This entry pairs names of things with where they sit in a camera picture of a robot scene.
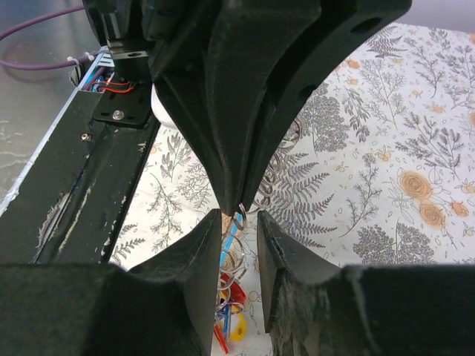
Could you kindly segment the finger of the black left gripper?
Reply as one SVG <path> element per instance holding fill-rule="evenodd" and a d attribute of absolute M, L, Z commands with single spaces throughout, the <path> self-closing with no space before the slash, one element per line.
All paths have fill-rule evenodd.
<path fill-rule="evenodd" d="M 250 206 L 292 117 L 279 64 L 318 1 L 152 1 L 156 92 L 203 163 L 221 211 Z"/>
<path fill-rule="evenodd" d="M 403 16 L 411 1 L 321 1 L 321 15 L 271 72 L 252 136 L 243 205 L 250 207 L 266 167 L 310 94 L 356 48 Z"/>

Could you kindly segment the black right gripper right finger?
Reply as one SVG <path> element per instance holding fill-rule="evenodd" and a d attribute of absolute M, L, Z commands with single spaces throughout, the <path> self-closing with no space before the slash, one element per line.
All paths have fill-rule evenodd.
<path fill-rule="evenodd" d="M 474 268 L 339 268 L 258 214 L 264 328 L 275 355 L 472 355 Z"/>

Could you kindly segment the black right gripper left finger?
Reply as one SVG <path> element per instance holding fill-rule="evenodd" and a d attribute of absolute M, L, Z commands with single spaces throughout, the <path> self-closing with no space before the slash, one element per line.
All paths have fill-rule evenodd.
<path fill-rule="evenodd" d="M 1 266 L 3 355 L 209 355 L 221 213 L 129 270 Z"/>

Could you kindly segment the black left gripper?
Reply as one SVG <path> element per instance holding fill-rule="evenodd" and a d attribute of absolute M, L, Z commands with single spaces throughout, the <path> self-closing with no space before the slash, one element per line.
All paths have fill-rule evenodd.
<path fill-rule="evenodd" d="M 198 66 L 218 1 L 84 1 L 91 28 L 115 71 L 130 82 L 157 82 Z"/>

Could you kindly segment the metal keyring organizer with keys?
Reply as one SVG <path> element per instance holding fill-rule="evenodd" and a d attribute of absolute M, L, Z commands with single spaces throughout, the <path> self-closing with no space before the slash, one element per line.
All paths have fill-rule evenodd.
<path fill-rule="evenodd" d="M 257 214 L 240 204 L 223 216 L 212 355 L 273 355 L 265 332 L 257 247 Z"/>

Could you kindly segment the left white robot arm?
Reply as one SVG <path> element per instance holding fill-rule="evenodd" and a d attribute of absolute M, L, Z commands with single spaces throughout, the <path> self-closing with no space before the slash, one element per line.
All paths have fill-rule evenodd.
<path fill-rule="evenodd" d="M 247 209 L 310 94 L 408 0 L 86 1 L 117 75 L 203 164 L 221 211 Z"/>

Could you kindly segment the floral table mat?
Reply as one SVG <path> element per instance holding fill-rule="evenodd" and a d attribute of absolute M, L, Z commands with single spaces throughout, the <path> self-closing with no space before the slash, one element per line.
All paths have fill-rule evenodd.
<path fill-rule="evenodd" d="M 246 217 L 223 216 L 246 293 L 213 355 L 270 355 L 257 213 L 337 266 L 474 262 L 474 35 L 392 24 L 314 91 Z"/>

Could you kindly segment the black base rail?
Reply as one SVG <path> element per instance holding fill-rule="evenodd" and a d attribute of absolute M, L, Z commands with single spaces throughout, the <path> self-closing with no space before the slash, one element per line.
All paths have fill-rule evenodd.
<path fill-rule="evenodd" d="M 1 206 L 3 263 L 104 263 L 131 204 L 158 121 L 151 85 L 78 91 Z"/>

